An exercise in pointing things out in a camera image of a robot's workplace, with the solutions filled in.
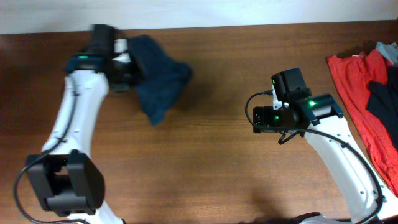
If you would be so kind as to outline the dark blue shirt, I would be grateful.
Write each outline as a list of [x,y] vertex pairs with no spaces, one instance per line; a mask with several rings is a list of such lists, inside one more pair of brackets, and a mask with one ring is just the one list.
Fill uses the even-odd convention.
[[127,41],[128,53],[143,76],[134,89],[142,111],[151,125],[163,122],[165,115],[182,94],[193,76],[192,68],[174,60],[149,35],[139,35]]

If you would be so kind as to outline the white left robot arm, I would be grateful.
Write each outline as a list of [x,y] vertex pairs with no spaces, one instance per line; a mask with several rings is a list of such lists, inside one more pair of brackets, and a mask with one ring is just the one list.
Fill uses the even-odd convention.
[[53,130],[40,154],[27,157],[27,174],[40,206],[60,223],[124,223],[104,200],[105,181],[91,160],[98,111],[112,83],[131,84],[127,45],[113,26],[95,24],[90,43],[72,55]]

